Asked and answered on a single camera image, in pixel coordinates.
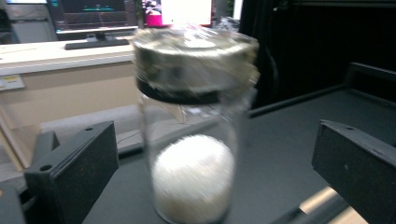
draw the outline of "clear glass jar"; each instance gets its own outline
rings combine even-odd
[[[257,47],[197,27],[134,39],[144,153],[156,210],[168,222],[213,223],[229,208]]]

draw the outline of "jar lid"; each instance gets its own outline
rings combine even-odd
[[[195,25],[147,29],[132,41],[136,75],[149,88],[175,101],[243,91],[256,84],[253,65],[259,44],[246,35]]]

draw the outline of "computer monitor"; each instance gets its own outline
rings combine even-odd
[[[210,26],[212,0],[142,0],[146,27],[166,27],[177,23]]]
[[[130,32],[138,27],[134,0],[49,0],[58,40]]]
[[[8,5],[17,5],[17,4],[25,4],[25,5],[35,5],[35,4],[47,4],[47,0],[6,0]]]

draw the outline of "desk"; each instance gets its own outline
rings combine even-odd
[[[22,170],[40,123],[137,103],[131,46],[64,50],[67,42],[0,47],[0,76],[25,88],[0,92],[0,139]]]
[[[351,89],[325,91],[252,114],[225,224],[271,223],[327,186],[311,167],[320,119],[396,143],[396,105]],[[165,223],[153,209],[149,172],[141,154],[120,161],[120,169],[83,223]]]

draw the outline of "screen display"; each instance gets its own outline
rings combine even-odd
[[[177,23],[210,25],[212,0],[146,0],[143,2],[147,27]]]
[[[137,28],[134,0],[49,0],[48,5],[58,36]]]
[[[47,4],[47,0],[6,0],[7,4]]]

